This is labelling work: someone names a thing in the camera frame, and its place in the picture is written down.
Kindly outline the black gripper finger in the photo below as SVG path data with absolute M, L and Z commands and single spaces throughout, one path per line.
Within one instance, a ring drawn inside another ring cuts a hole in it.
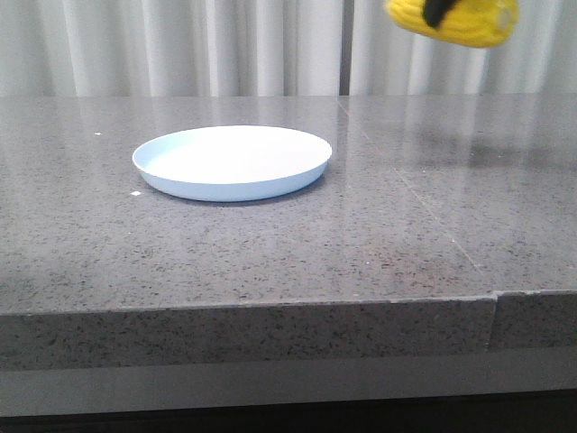
M 428 26 L 441 26 L 459 0 L 425 0 L 422 16 Z

